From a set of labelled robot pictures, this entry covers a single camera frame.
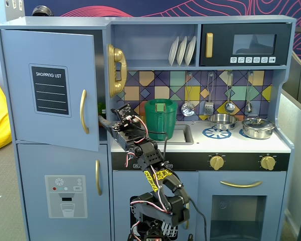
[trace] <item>white countertop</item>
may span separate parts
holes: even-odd
[[[209,138],[203,134],[205,129],[209,129],[209,123],[205,122],[176,122],[177,125],[189,125],[191,128],[194,144],[192,145],[172,145],[167,144],[167,152],[242,152],[242,153],[254,153],[254,152],[271,152],[271,153],[290,153],[291,149],[285,144],[285,142],[273,131],[272,136],[265,140],[256,140],[242,136],[239,132],[242,129],[242,123],[238,122],[235,129],[230,130],[231,136],[228,132],[216,132],[220,138]],[[206,130],[206,133],[210,136],[212,129]],[[163,151],[164,145],[159,144],[159,149]],[[115,141],[112,142],[112,152],[123,152],[124,150]]]

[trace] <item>oven window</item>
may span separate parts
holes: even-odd
[[[273,54],[275,34],[234,35],[233,55]]]
[[[261,240],[266,196],[213,195],[210,240]]]

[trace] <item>gray floor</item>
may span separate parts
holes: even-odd
[[[0,196],[0,241],[26,241],[12,144],[0,149]],[[296,241],[286,222],[281,241]]]

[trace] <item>sink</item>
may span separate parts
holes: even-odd
[[[189,125],[175,125],[173,136],[167,141],[167,145],[192,145],[193,143]]]

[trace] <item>yellow label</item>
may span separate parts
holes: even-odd
[[[158,191],[158,187],[155,185],[154,180],[152,179],[152,176],[150,175],[149,171],[144,171],[148,182],[150,183],[150,185],[152,186],[154,192]]]
[[[170,172],[169,170],[163,170],[163,171],[159,171],[159,172],[156,172],[156,176],[157,176],[157,179],[158,180],[161,180],[161,179],[164,179],[166,178],[167,176],[171,176],[172,175],[172,172]]]

